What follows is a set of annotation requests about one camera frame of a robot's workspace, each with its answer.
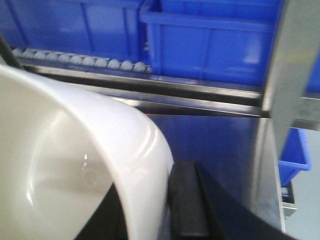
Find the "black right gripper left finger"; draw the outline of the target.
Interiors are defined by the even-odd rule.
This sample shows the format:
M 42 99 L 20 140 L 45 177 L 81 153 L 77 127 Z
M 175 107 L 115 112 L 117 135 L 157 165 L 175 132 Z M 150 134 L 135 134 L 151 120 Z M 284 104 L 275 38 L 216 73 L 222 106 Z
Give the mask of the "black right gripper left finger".
M 121 201 L 114 185 L 75 237 L 77 240 L 126 240 L 127 226 Z

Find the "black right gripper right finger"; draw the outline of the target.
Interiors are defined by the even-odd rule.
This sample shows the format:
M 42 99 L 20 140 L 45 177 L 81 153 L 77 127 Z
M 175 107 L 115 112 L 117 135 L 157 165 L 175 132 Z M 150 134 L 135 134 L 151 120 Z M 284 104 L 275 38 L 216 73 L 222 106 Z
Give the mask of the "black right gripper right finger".
M 273 161 L 178 161 L 168 181 L 174 240 L 317 240 L 314 204 L 285 218 Z

